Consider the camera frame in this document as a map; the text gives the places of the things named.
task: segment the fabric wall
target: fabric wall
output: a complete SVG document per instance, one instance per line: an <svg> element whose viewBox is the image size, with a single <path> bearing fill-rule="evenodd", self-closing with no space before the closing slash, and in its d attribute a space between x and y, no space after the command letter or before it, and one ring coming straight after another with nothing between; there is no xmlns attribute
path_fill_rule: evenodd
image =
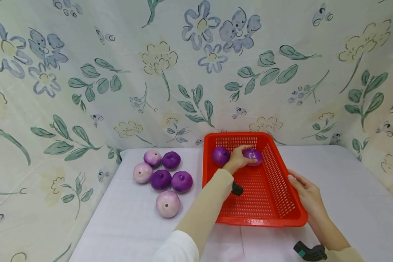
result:
<svg viewBox="0 0 393 262"><path fill-rule="evenodd" d="M120 150L230 131L393 193L393 0L0 0L0 261L67 261Z"/></svg>

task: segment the basket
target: basket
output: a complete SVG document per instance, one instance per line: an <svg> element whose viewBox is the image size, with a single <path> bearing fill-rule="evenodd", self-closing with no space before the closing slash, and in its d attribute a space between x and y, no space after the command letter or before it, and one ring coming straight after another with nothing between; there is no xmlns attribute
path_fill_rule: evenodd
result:
<svg viewBox="0 0 393 262"><path fill-rule="evenodd" d="M226 132L206 135L202 187L219 168L211 158L213 150L223 146L232 152L242 144L251 144L261 152L263 161L258 166L245 166L234 174L235 182L244 189L243 194L229 195L216 223L262 227L304 226L307 223L307 212L288 181L288 170L273 138L267 133Z"/></svg>

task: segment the white tablecloth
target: white tablecloth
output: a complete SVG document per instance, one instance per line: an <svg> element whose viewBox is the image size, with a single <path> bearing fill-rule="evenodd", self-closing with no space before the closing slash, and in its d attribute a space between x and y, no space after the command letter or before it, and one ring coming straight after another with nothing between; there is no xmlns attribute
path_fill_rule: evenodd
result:
<svg viewBox="0 0 393 262"><path fill-rule="evenodd" d="M157 193L134 182L132 171L147 149L123 151L122 164L91 218L70 262L141 262L175 228L202 187L202 148L159 148L182 157L179 170L194 179L192 190L179 198L182 209L171 219L155 209ZM321 188L334 223L367 262L393 261L393 197L347 149L339 146L279 147L287 168ZM268 229L216 224L204 262L293 262L302 259L293 246L302 240L318 244L311 228Z"/></svg>

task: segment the forearm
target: forearm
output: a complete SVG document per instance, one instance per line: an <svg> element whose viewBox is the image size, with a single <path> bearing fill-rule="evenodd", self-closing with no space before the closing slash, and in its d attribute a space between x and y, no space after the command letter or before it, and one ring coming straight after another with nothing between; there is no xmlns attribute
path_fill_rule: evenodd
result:
<svg viewBox="0 0 393 262"><path fill-rule="evenodd" d="M328 250L341 251L345 248L351 247L346 238L329 217L321 219L313 218L309 221L309 225L319 242Z"/></svg>
<svg viewBox="0 0 393 262"><path fill-rule="evenodd" d="M199 257L213 228L222 204L232 190L233 177L224 169L218 169L213 178L196 196L188 212L176 226L188 234L198 247Z"/></svg>

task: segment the onion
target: onion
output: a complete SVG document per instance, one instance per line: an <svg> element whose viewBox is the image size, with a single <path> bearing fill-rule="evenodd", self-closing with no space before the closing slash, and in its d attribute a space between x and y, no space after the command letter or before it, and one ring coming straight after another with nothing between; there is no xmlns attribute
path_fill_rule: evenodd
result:
<svg viewBox="0 0 393 262"><path fill-rule="evenodd" d="M145 184L150 181L150 176L153 174L153 169L147 163L139 163L135 166L132 175L135 181L139 184Z"/></svg>
<svg viewBox="0 0 393 262"><path fill-rule="evenodd" d="M213 151L213 161L219 166L223 167L230 159L230 151L225 147L219 146Z"/></svg>
<svg viewBox="0 0 393 262"><path fill-rule="evenodd" d="M160 169L155 171L150 177L151 187L155 190L166 190L172 181L169 171Z"/></svg>
<svg viewBox="0 0 393 262"><path fill-rule="evenodd" d="M162 165L169 170L175 170L180 164L180 156L177 152L171 151L164 154Z"/></svg>
<svg viewBox="0 0 393 262"><path fill-rule="evenodd" d="M174 217L180 209L180 200L173 191L164 191L156 199L156 208L164 218Z"/></svg>
<svg viewBox="0 0 393 262"><path fill-rule="evenodd" d="M194 180L186 171L176 172L172 176L172 188L179 193L185 193L191 190L192 184L194 184Z"/></svg>
<svg viewBox="0 0 393 262"><path fill-rule="evenodd" d="M258 162L256 162L256 163L249 163L249 164L247 164L248 166L257 166L257 165L259 165L262 162L262 155L261 155L261 153L259 151L257 151L256 149L254 149L254 148L245 149L245 150L243 150L242 153L243 153L243 157L255 158L255 159L258 160Z"/></svg>
<svg viewBox="0 0 393 262"><path fill-rule="evenodd" d="M149 150L144 154L144 162L151 165L152 168L158 168L162 163L162 155L156 150Z"/></svg>

